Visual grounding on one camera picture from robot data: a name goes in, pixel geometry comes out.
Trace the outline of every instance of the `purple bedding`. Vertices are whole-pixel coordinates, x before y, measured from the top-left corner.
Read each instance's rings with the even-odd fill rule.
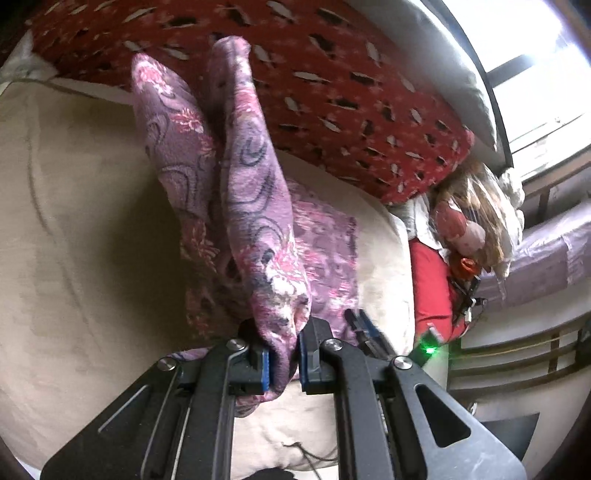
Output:
[[[524,232],[523,242],[505,280],[485,274],[478,296],[487,311],[545,297],[589,276],[591,271],[591,200]]]

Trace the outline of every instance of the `bed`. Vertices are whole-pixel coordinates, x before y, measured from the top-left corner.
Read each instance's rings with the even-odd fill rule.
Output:
[[[415,54],[476,134],[471,155],[499,170],[489,96],[441,22],[411,0],[349,4]],[[130,104],[120,89],[62,78],[12,82],[0,95],[0,431],[37,468],[156,359],[192,346],[177,223]],[[359,305],[408,353],[414,310],[404,224],[351,185],[284,151],[277,156],[286,175],[356,218]],[[429,368],[444,385],[444,355]],[[302,423],[311,427],[302,432]],[[274,466],[306,470],[301,452],[284,445],[334,457],[332,399],[306,397],[292,382],[278,400],[237,419],[234,437],[232,478]]]

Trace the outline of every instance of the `orange object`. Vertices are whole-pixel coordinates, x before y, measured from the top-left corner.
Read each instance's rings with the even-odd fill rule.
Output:
[[[476,260],[464,258],[457,252],[449,256],[449,268],[454,278],[465,281],[470,281],[482,271]]]

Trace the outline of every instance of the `red fabric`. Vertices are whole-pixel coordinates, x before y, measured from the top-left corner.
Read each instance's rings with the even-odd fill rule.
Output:
[[[44,0],[30,24],[35,51],[60,74],[125,88],[143,51],[200,91],[211,44],[243,37],[275,147],[384,203],[425,192],[473,144],[392,41],[342,0]]]
[[[444,343],[458,338],[466,329],[463,319],[452,324],[456,292],[448,281],[449,266],[437,250],[414,238],[409,242],[413,271],[415,338],[435,327]]]

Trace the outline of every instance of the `black metal bracket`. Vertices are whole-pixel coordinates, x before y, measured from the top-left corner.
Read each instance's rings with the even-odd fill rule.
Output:
[[[407,357],[366,356],[310,319],[308,394],[335,397],[340,480],[525,480],[519,460]],[[159,360],[54,455],[41,480],[227,480],[236,396],[268,388],[268,352],[244,340]]]

